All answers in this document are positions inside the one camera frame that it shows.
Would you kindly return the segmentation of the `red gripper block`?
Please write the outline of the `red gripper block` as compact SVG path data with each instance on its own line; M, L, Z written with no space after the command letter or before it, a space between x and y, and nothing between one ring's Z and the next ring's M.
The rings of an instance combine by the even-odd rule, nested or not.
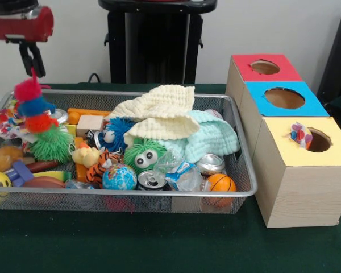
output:
M0 40L26 40L19 42L19 52L26 73L32 66L39 78L46 75L40 49L35 42L46 42L53 35L54 16L48 6L36 6L29 11L0 15Z

